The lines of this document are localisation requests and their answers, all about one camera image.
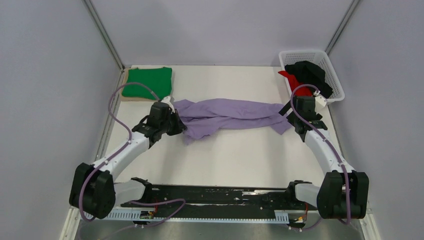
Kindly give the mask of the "purple t shirt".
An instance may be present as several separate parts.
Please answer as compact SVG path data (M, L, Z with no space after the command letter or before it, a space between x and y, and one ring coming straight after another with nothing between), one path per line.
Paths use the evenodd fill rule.
M192 102L187 99L173 103L186 126L184 143L205 139L221 129L245 130L271 127L282 135L292 125L286 115L280 115L281 103L214 98Z

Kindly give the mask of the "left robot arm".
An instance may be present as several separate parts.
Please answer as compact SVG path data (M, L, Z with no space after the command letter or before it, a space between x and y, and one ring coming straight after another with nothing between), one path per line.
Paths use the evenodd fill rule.
M153 201L151 184L133 177L116 182L117 177L163 135L179 135L186 130L178 111L165 97L154 102L149 115L129 130L128 138L113 153L92 164L81 163L75 170L69 203L78 208L83 220L104 219L116 206L131 201L149 206Z

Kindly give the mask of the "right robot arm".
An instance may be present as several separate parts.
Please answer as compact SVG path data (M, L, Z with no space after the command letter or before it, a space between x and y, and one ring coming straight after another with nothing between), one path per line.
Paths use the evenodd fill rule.
M286 204L298 209L304 203L317 208L323 219L363 219L367 213L369 177L356 171L336 150L313 96L293 96L279 111L288 114L303 143L319 163L324 179L320 186L303 180L289 183Z

